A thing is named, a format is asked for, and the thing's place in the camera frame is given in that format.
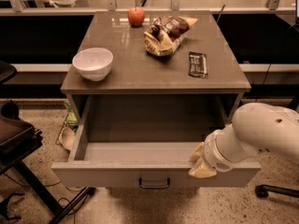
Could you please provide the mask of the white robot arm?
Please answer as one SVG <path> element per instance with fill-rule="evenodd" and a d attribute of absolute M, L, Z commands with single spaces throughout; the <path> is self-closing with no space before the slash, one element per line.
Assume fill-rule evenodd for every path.
<path fill-rule="evenodd" d="M 226 173 L 265 152 L 299 163 L 299 114 L 282 106 L 245 104 L 229 125 L 209 134 L 195 148 L 189 175 L 208 178 Z"/>

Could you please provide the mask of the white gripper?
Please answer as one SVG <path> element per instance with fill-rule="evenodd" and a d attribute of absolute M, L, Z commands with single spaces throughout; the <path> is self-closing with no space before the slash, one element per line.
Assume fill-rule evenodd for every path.
<path fill-rule="evenodd" d="M 209 178 L 218 172 L 229 172 L 240 162 L 238 141 L 233 129 L 216 130 L 209 134 L 205 143 L 201 142 L 189 157 L 195 162 L 188 172 L 195 178 Z"/>

